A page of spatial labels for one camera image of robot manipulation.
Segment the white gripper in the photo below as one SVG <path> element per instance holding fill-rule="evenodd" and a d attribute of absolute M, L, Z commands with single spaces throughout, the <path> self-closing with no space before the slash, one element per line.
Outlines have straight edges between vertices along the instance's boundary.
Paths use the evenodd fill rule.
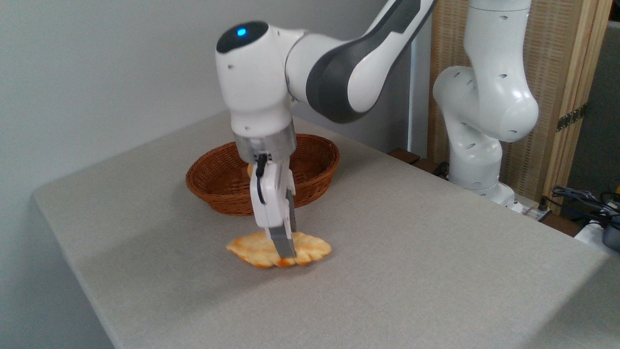
<path fill-rule="evenodd" d="M 297 231 L 295 184 L 290 162 L 272 161 L 260 153 L 250 177 L 250 196 L 257 225 L 268 228 L 268 235 L 280 258 L 295 258 L 292 232 Z"/>

